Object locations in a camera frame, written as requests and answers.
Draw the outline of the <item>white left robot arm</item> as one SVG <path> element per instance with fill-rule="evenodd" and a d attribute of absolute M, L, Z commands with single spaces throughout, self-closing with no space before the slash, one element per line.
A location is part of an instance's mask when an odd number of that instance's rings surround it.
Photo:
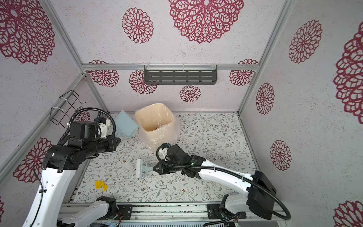
<path fill-rule="evenodd" d="M 101 123 L 72 122 L 67 145 L 54 145 L 42 163 L 39 188 L 24 227 L 88 227 L 100 218 L 115 218 L 118 207 L 113 198 L 101 196 L 93 204 L 67 218 L 58 219 L 66 191 L 79 166 L 104 152 L 115 151 L 121 140 L 109 116 Z"/>

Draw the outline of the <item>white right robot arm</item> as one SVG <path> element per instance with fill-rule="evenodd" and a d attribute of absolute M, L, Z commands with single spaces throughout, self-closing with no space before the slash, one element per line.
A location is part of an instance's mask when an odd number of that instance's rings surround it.
<path fill-rule="evenodd" d="M 177 144 L 163 143 L 157 148 L 158 163 L 153 170 L 160 175 L 180 173 L 189 178 L 212 181 L 233 189 L 236 195 L 225 195 L 219 210 L 224 215 L 251 211 L 260 218 L 271 220 L 277 194 L 267 176 L 255 171 L 244 174 L 218 166 L 203 157 L 189 155 Z"/>

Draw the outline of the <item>light blue white brush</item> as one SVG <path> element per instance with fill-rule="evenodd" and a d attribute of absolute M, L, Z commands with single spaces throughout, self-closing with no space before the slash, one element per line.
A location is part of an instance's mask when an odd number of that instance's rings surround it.
<path fill-rule="evenodd" d="M 148 174 L 153 172 L 153 167 L 144 159 L 136 160 L 136 173 L 138 179 L 144 179 Z"/>

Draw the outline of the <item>light blue plastic dustpan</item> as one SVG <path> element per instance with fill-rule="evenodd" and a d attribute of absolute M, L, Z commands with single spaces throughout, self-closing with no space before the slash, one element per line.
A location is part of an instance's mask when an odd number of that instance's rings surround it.
<path fill-rule="evenodd" d="M 122 110 L 118 116 L 114 119 L 116 124 L 116 134 L 115 136 L 131 138 L 139 125 L 124 111 Z"/>

